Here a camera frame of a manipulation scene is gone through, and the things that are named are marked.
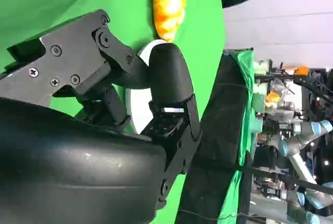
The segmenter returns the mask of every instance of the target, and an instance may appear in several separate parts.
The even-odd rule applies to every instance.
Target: bolt
[[[111,46],[110,36],[108,33],[102,33],[99,35],[99,43],[104,47],[108,48]]]
[[[131,56],[126,56],[126,63],[131,64],[132,62],[132,57]]]
[[[161,194],[165,195],[165,193],[169,190],[169,185],[167,180],[164,180],[162,183]]]
[[[108,18],[106,16],[101,16],[102,24],[107,24]]]
[[[57,87],[57,86],[59,85],[59,79],[56,78],[56,77],[52,78],[52,79],[50,80],[50,84],[51,84],[51,86],[53,86],[53,87]]]
[[[29,75],[30,75],[31,77],[37,77],[38,74],[39,74],[39,72],[38,72],[37,69],[35,69],[35,68],[30,68],[30,69],[29,69]]]
[[[188,170],[186,159],[183,160],[182,174],[186,174]]]
[[[62,53],[61,48],[58,45],[51,46],[50,51],[54,56],[60,56]]]
[[[80,77],[77,74],[71,76],[71,83],[73,85],[78,85],[80,83]]]

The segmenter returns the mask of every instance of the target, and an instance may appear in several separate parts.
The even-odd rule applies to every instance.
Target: green cloth
[[[248,89],[248,98],[244,110],[242,132],[239,141],[238,151],[238,163],[244,165],[246,151],[251,151],[252,147],[252,131],[250,129],[250,120],[254,115],[252,110],[252,97],[254,86],[254,68],[253,68],[253,51],[243,51],[240,53],[232,54],[235,60],[238,62],[239,68],[245,80],[246,87]],[[236,171],[229,189],[224,200],[221,212],[219,224],[235,224],[236,216],[238,213],[238,200],[239,200],[239,185],[241,179],[241,172]]]
[[[6,48],[51,26],[97,9],[110,16],[112,33],[139,50],[154,39],[151,0],[0,0],[0,67],[12,62]],[[187,0],[186,16],[175,40],[182,50],[197,97],[199,115],[208,102],[225,35],[221,0]],[[72,98],[52,101],[52,108],[75,115],[81,105]],[[154,223],[174,222],[184,176],[178,176]]]

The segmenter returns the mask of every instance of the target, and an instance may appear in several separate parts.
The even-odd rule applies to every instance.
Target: black plastic casing
[[[0,98],[0,223],[149,223],[165,168],[150,138]]]
[[[159,44],[152,49],[149,77],[152,101],[155,104],[180,103],[193,95],[185,59],[173,43]]]

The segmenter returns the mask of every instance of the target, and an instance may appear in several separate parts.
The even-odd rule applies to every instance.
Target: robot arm
[[[185,59],[156,46],[149,67],[107,27],[98,10],[9,49],[0,80],[0,222],[149,223],[200,142]],[[112,83],[151,87],[153,120],[139,134]],[[75,96],[78,117],[48,108]],[[179,108],[169,113],[168,108]]]
[[[327,120],[321,122],[294,123],[295,135],[279,142],[281,154],[289,158],[301,180],[317,184],[304,164],[300,152],[314,139],[332,131],[332,129],[332,124]],[[307,189],[305,196],[316,209],[321,209],[333,204],[332,196],[323,192]]]

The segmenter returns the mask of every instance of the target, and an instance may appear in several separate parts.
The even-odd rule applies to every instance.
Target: green backdrop
[[[151,0],[0,0],[0,67],[12,62],[6,48],[51,26],[104,9],[112,33],[140,49],[155,38]],[[182,50],[194,84],[199,115],[208,102],[224,46],[221,0],[187,0],[186,16],[175,43]],[[81,105],[72,98],[54,99],[52,108],[75,115]],[[184,176],[178,176],[154,223],[174,222]]]

